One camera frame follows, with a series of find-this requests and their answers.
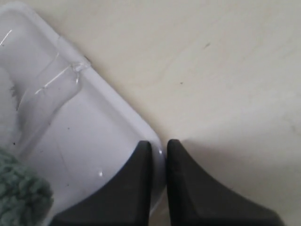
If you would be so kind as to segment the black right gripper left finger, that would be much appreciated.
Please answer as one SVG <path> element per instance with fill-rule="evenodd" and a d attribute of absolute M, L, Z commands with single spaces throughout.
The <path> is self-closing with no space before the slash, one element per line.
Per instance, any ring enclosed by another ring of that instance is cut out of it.
<path fill-rule="evenodd" d="M 56 215 L 53 226 L 147 226 L 153 175 L 152 147 L 140 141 L 122 169 L 90 197 Z"/>

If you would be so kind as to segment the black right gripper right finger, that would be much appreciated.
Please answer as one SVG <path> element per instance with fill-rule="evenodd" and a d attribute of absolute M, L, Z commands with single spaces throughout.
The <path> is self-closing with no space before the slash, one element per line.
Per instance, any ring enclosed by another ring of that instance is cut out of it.
<path fill-rule="evenodd" d="M 282 226 L 279 215 L 209 175 L 177 139 L 167 143 L 167 196 L 173 226 Z"/>

